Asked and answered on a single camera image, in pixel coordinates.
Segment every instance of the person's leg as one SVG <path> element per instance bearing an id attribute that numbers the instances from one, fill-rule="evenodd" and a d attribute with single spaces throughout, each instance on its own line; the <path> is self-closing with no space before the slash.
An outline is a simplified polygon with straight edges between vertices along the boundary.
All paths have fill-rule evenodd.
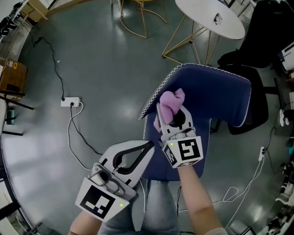
<path id="1" fill-rule="evenodd" d="M 112 219 L 102 223 L 98 235 L 134 235 L 135 228 L 131 214 L 132 202 Z"/>
<path id="2" fill-rule="evenodd" d="M 142 232 L 179 235 L 178 219 L 168 182 L 147 181 L 146 213 Z"/>

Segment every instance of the white round table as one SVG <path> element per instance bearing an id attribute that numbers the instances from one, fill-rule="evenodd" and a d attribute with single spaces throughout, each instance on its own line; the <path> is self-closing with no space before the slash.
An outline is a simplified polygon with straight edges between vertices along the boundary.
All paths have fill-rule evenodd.
<path id="1" fill-rule="evenodd" d="M 164 52 L 162 53 L 162 56 L 165 58 L 169 58 L 175 62 L 180 63 L 179 61 L 168 57 L 167 54 L 170 53 L 171 51 L 179 48 L 180 46 L 188 43 L 188 42 L 193 43 L 194 49 L 195 49 L 197 57 L 198 57 L 198 53 L 196 50 L 196 46 L 193 42 L 193 39 L 195 37 L 198 37 L 200 34 L 204 33 L 206 30 L 209 30 L 208 48 L 207 48 L 207 54 L 206 54 L 206 58 L 205 58 L 205 62 L 204 62 L 204 65 L 206 65 L 209 62 L 209 60 L 212 56 L 212 53 L 214 52 L 214 49 L 216 47 L 216 44 L 219 41 L 219 38 L 218 38 L 217 43 L 215 44 L 213 51 L 211 52 L 211 54 L 208 58 L 208 61 L 207 61 L 211 32 L 214 32 L 217 35 L 228 38 L 228 39 L 236 39 L 236 40 L 242 39 L 245 36 L 244 26 L 242 25 L 238 16 L 236 16 L 231 11 L 230 8 L 228 8 L 226 5 L 219 2 L 218 0 L 175 0 L 175 3 L 177 4 L 178 8 L 185 14 L 185 16 L 182 19 L 178 28 L 176 29 L 174 35 L 176 34 L 178 29 L 180 28 L 180 26 L 181 26 L 182 22 L 184 21 L 184 19 L 186 18 L 186 16 L 188 16 L 190 19 L 192 19 L 193 22 L 198 23 L 201 26 L 201 28 L 198 31 L 189 35 L 184 40 L 182 40 L 180 43 L 178 43 L 172 49 L 167 51 L 166 49 L 169 46 L 170 42 L 172 41 L 172 39 L 174 37 L 174 35 L 173 35 L 172 38 L 170 39 L 169 43 L 167 44 Z M 220 22 L 215 23 L 214 19 L 218 13 L 222 19 L 220 20 Z"/>

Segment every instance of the yellow label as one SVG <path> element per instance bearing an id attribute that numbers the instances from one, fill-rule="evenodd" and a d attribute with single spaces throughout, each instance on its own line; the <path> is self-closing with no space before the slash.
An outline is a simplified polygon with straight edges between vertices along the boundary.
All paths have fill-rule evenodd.
<path id="1" fill-rule="evenodd" d="M 13 67 L 14 69 L 17 69 L 17 65 L 18 65 L 18 63 L 16 63 L 16 62 L 13 62 L 13 65 L 12 65 L 12 67 Z"/>

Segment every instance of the wooden baseboard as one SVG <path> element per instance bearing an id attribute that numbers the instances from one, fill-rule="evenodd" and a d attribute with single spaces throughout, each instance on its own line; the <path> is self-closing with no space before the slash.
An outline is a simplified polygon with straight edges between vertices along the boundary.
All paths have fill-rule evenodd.
<path id="1" fill-rule="evenodd" d="M 46 17 L 49 17 L 49 16 L 55 14 L 56 12 L 68 9 L 68 8 L 70 8 L 72 6 L 81 4 L 83 2 L 89 2 L 89 1 L 93 1 L 93 0 L 73 0 L 73 1 L 70 1 L 68 3 L 65 3 L 65 4 L 63 4 L 61 6 L 58 6 L 57 8 L 54 8 L 54 9 L 48 11 L 48 13 L 46 14 Z"/>

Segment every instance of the purple towel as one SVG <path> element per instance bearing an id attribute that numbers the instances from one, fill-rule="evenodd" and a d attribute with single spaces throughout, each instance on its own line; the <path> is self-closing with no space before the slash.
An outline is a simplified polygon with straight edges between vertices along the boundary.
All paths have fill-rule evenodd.
<path id="1" fill-rule="evenodd" d="M 174 93 L 171 91 L 164 92 L 160 99 L 160 110 L 165 124 L 169 124 L 173 120 L 173 116 L 176 115 L 184 103 L 185 93 L 181 88 L 176 90 Z M 154 127 L 158 132 L 161 132 L 157 117 L 154 120 Z"/>

